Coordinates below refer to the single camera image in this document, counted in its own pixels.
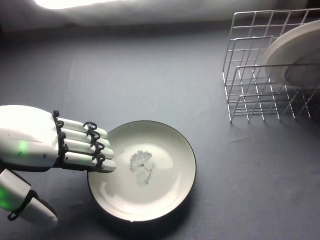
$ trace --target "plate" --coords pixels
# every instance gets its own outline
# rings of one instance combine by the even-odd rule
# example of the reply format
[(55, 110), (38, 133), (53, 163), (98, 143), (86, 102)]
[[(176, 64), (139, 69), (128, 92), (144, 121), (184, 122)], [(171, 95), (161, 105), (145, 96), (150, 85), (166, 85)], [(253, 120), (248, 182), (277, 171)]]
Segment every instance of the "plate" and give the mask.
[(116, 170), (88, 172), (90, 191), (109, 214), (131, 222), (157, 219), (174, 210), (196, 178), (196, 157), (174, 128), (134, 121), (108, 134)]
[[(298, 26), (280, 36), (262, 57), (262, 65), (291, 65), (320, 63), (320, 20)], [(272, 81), (309, 87), (319, 80), (319, 65), (265, 67)]]

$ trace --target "gray table surface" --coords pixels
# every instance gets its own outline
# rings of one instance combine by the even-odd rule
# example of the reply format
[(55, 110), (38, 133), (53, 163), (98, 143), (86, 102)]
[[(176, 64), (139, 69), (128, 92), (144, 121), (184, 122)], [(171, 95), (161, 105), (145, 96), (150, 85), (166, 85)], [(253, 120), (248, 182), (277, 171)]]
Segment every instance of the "gray table surface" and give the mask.
[(229, 123), (221, 73), (229, 26), (66, 28), (2, 41), (0, 105), (59, 110), (109, 131), (137, 120), (168, 124), (193, 147), (197, 176), (166, 224), (135, 227), (102, 214), (85, 172), (22, 172), (56, 209), (59, 226), (9, 222), (0, 209), (0, 238), (319, 239), (319, 127), (274, 117)]

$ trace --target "wire basket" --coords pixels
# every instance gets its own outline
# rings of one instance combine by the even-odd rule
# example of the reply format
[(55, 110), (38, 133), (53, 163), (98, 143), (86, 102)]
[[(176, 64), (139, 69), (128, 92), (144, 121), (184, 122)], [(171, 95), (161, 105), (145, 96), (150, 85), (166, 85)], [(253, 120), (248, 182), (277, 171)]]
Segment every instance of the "wire basket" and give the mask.
[[(255, 115), (265, 120), (274, 114), (281, 120), (287, 114), (296, 119), (298, 116), (311, 118), (320, 112), (318, 82), (312, 87), (300, 87), (312, 72), (309, 68), (319, 69), (320, 63), (261, 65), (265, 50), (277, 38), (293, 28), (318, 20), (311, 18), (315, 13), (320, 13), (320, 8), (234, 14), (222, 69), (230, 122), (235, 116), (246, 116), (250, 121)], [(250, 24), (245, 24), (248, 22), (245, 19), (250, 19)], [(302, 68), (305, 75), (297, 86), (286, 85), (285, 80), (274, 82), (266, 75), (266, 68), (284, 66), (288, 67), (287, 73)]]

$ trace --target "metal wire rack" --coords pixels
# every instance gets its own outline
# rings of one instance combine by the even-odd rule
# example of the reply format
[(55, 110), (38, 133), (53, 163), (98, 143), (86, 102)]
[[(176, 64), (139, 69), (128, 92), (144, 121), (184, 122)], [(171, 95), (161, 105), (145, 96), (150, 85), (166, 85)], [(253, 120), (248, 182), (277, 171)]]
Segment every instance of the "metal wire rack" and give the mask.
[[(265, 50), (281, 35), (303, 24), (318, 20), (311, 18), (320, 8), (298, 10), (266, 10), (237, 12), (234, 14), (225, 53), (222, 77), (230, 122), (235, 116), (247, 120), (259, 115), (265, 120), (275, 114), (281, 120), (291, 114), (311, 118), (320, 113), (318, 81), (312, 87), (300, 87), (308, 68), (320, 69), (320, 63), (261, 65)], [(297, 86), (274, 82), (266, 75), (266, 68), (302, 68), (306, 75)]]

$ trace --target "robotic hand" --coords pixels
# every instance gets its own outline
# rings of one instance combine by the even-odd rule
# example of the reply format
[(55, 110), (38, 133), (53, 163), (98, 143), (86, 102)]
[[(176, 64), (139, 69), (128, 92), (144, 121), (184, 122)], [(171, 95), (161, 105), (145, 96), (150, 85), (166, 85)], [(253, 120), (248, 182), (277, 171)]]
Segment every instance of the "robotic hand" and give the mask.
[(45, 172), (50, 168), (110, 173), (116, 164), (105, 139), (107, 132), (93, 122), (59, 118), (30, 106), (0, 106), (0, 208), (36, 225), (58, 222), (55, 211), (31, 190), (14, 170)]

